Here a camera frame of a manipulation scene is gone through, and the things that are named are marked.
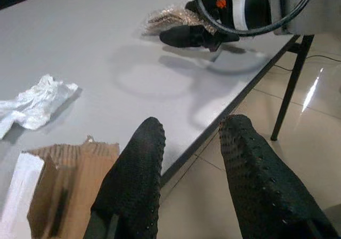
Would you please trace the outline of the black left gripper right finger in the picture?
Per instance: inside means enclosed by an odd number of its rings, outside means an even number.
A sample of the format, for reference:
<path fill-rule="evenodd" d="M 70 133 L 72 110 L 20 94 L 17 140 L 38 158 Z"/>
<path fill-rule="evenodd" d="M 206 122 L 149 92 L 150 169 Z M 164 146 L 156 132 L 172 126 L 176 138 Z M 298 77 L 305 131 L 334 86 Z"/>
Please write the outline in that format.
<path fill-rule="evenodd" d="M 314 197 L 247 116 L 224 118 L 219 135 L 243 238 L 338 238 Z"/>

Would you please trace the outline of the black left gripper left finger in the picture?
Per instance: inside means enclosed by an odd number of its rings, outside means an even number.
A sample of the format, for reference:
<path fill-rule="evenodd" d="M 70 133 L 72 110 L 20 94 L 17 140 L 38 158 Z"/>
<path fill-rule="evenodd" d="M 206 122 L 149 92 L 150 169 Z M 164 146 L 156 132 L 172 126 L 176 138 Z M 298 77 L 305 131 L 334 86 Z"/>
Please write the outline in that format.
<path fill-rule="evenodd" d="M 165 131 L 155 118 L 136 129 L 105 175 L 84 238 L 156 238 Z"/>

